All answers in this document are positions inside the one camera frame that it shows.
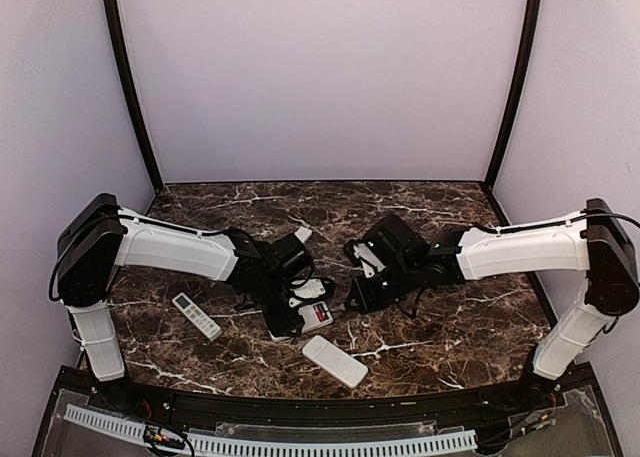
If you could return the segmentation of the white battery cover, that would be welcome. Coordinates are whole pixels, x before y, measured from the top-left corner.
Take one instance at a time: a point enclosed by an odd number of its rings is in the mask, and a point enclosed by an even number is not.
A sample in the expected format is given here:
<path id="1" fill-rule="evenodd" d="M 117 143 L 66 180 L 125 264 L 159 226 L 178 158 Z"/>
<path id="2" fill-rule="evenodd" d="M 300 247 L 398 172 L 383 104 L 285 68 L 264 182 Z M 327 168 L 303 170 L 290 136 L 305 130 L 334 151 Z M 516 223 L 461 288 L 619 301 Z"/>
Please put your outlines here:
<path id="1" fill-rule="evenodd" d="M 299 227 L 295 232 L 294 235 L 296 236 L 296 238 L 302 242 L 302 243 L 306 243 L 311 235 L 312 235 L 312 231 L 307 228 L 307 227 Z"/>

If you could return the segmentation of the red blue battery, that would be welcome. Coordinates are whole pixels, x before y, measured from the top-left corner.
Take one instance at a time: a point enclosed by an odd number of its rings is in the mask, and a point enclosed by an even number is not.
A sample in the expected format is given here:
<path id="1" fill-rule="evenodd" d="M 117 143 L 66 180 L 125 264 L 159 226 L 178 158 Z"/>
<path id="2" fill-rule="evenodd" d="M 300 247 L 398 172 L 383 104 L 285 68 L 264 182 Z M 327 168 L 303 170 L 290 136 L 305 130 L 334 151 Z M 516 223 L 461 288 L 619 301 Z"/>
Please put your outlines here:
<path id="1" fill-rule="evenodd" d="M 331 313 L 324 302 L 315 304 L 313 311 L 319 323 L 330 322 L 332 320 Z"/>

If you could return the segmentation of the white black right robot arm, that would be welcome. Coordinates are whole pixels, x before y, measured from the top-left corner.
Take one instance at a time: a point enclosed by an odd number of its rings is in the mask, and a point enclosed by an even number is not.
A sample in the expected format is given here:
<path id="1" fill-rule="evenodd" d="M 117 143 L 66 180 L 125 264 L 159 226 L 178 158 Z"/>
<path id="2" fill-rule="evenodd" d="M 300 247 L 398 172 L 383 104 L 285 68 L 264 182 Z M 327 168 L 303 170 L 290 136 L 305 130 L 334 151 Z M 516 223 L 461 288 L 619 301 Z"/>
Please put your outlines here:
<path id="1" fill-rule="evenodd" d="M 626 216 L 593 198 L 584 209 L 518 226 L 470 226 L 425 240 L 399 216 L 373 225 L 344 252 L 362 274 L 352 280 L 344 306 L 360 314 L 384 310 L 412 292 L 485 277 L 547 270 L 582 271 L 575 303 L 530 355 L 529 371 L 510 390 L 521 411 L 534 409 L 549 382 L 601 333 L 639 303 L 635 247 L 622 224 Z"/>

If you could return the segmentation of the white TCL remote control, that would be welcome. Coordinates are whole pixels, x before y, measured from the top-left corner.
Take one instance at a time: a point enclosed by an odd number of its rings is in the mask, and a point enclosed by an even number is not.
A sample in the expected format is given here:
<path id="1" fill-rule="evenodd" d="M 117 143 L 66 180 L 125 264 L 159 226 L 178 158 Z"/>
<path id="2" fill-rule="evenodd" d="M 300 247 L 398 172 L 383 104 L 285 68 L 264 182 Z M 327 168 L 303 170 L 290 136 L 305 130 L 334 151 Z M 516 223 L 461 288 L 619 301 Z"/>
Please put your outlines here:
<path id="1" fill-rule="evenodd" d="M 316 329 L 319 329 L 321 327 L 330 325 L 333 322 L 333 317 L 332 317 L 332 320 L 330 322 L 319 323 L 317 321 L 317 319 L 316 319 L 316 317 L 314 315 L 314 311 L 313 311 L 313 306 L 315 304 L 317 304 L 317 303 L 305 306 L 299 311 L 300 315 L 304 319 L 304 326 L 302 328 L 302 332 L 301 332 L 300 335 L 308 333 L 308 332 L 310 332 L 312 330 L 316 330 Z M 279 340 L 283 340 L 283 339 L 287 339 L 287 338 L 293 338 L 293 337 L 274 337 L 270 332 L 269 332 L 269 334 L 270 334 L 271 339 L 274 340 L 274 341 L 279 341 Z"/>

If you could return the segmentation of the small white buttoned remote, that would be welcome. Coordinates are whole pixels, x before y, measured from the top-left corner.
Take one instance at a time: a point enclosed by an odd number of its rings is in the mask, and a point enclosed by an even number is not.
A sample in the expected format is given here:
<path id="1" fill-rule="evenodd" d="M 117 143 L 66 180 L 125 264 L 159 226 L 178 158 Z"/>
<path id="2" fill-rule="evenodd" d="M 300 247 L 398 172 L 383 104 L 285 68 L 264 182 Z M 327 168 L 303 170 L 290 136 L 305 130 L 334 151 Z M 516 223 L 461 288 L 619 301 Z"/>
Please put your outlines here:
<path id="1" fill-rule="evenodd" d="M 179 293 L 172 303 L 209 341 L 222 334 L 221 327 L 186 294 Z"/>

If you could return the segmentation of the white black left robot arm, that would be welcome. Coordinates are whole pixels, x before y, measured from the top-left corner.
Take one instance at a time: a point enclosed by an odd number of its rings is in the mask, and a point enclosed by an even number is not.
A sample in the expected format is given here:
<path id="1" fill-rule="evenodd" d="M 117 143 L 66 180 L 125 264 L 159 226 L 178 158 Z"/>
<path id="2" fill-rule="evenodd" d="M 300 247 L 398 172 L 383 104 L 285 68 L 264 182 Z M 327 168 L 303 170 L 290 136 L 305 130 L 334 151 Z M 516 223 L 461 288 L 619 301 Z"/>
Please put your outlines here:
<path id="1" fill-rule="evenodd" d="M 327 292 L 313 276 L 309 236 L 301 228 L 269 243 L 238 228 L 198 230 L 140 215 L 102 193 L 59 237 L 48 294 L 70 313 L 93 375 L 103 382 L 103 398 L 120 413 L 131 413 L 141 404 L 141 392 L 124 377 L 107 305 L 118 268 L 151 267 L 224 282 L 262 312 L 272 335 L 294 337 L 304 326 L 299 307 Z"/>

